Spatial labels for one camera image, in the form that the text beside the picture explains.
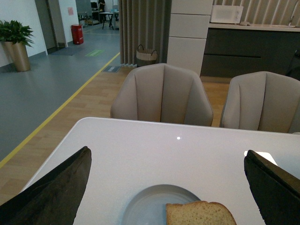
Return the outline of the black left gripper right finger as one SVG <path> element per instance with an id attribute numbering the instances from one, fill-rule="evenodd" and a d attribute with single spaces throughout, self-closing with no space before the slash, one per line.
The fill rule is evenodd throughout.
<path id="1" fill-rule="evenodd" d="M 252 196 L 267 225 L 300 223 L 300 180 L 248 150 L 244 171 Z"/>

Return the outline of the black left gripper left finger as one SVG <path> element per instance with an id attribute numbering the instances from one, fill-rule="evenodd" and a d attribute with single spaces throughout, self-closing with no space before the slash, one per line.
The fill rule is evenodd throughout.
<path id="1" fill-rule="evenodd" d="M 71 225 L 82 201 L 91 167 L 84 146 L 0 207 L 2 225 Z"/>

